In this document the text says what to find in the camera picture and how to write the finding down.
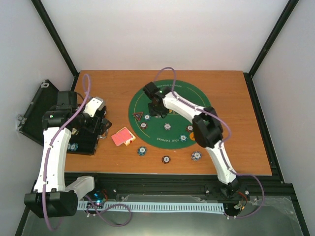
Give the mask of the teal 50 chip stack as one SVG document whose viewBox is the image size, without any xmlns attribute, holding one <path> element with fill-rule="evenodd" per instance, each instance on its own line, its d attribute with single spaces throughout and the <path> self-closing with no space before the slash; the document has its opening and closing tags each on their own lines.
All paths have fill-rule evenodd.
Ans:
<svg viewBox="0 0 315 236">
<path fill-rule="evenodd" d="M 137 150 L 137 154 L 139 156 L 144 156 L 146 154 L 146 152 L 147 152 L 147 149 L 144 146 L 139 147 Z"/>
</svg>

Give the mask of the black triangular all-in marker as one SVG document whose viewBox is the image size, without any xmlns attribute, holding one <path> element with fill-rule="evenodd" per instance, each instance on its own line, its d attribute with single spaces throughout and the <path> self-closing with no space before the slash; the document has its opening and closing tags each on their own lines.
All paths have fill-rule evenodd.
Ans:
<svg viewBox="0 0 315 236">
<path fill-rule="evenodd" d="M 143 114 L 144 114 L 143 112 L 135 112 L 132 115 L 137 121 L 140 121 L 143 117 Z"/>
</svg>

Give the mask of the blue 10 chip stack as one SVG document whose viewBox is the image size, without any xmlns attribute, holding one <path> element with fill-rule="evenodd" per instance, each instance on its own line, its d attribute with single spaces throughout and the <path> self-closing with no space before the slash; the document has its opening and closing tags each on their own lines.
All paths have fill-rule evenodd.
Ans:
<svg viewBox="0 0 315 236">
<path fill-rule="evenodd" d="M 202 157 L 202 154 L 201 152 L 199 151 L 194 151 L 192 154 L 191 154 L 191 159 L 192 161 L 199 161 Z"/>
</svg>

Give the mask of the orange big blind button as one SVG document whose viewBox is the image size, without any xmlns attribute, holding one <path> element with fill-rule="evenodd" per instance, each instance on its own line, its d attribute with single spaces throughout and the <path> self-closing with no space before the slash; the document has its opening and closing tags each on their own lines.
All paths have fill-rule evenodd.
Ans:
<svg viewBox="0 0 315 236">
<path fill-rule="evenodd" d="M 194 137 L 194 133 L 193 133 L 193 132 L 190 133 L 189 137 L 190 137 L 191 140 L 193 140 L 193 141 L 195 140 L 195 137 Z"/>
</svg>

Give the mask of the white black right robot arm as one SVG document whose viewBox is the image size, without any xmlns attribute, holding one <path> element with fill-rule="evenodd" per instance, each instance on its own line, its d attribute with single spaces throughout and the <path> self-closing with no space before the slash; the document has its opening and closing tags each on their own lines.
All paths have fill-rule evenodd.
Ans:
<svg viewBox="0 0 315 236">
<path fill-rule="evenodd" d="M 151 100 L 154 111 L 164 115 L 166 109 L 171 109 L 192 124 L 195 141 L 206 149 L 215 166 L 218 180 L 222 183 L 221 194 L 226 199 L 234 197 L 240 184 L 224 147 L 222 125 L 225 123 L 217 116 L 215 109 L 196 105 L 173 88 L 158 88 L 153 82 L 146 84 L 143 92 Z"/>
</svg>

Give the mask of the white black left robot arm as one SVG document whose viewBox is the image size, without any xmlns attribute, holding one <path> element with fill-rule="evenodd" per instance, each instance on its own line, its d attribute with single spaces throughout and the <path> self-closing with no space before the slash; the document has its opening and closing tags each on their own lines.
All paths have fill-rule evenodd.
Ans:
<svg viewBox="0 0 315 236">
<path fill-rule="evenodd" d="M 86 194 L 97 198 L 102 185 L 92 176 L 78 177 L 69 186 L 64 180 L 66 153 L 77 146 L 70 138 L 86 130 L 97 138 L 108 132 L 106 106 L 99 97 L 85 97 L 78 105 L 74 91 L 58 92 L 57 103 L 42 117 L 43 155 L 33 191 L 24 196 L 25 205 L 39 218 L 73 216 Z"/>
</svg>

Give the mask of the brown 100 chip stack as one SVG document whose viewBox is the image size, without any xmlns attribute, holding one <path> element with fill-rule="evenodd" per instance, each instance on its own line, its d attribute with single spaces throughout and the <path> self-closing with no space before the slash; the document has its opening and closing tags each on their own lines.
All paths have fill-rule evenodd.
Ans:
<svg viewBox="0 0 315 236">
<path fill-rule="evenodd" d="M 170 158 L 170 156 L 164 156 L 163 158 L 162 158 L 162 163 L 163 164 L 168 164 L 169 162 L 170 162 L 170 160 L 171 160 L 171 158 Z"/>
</svg>

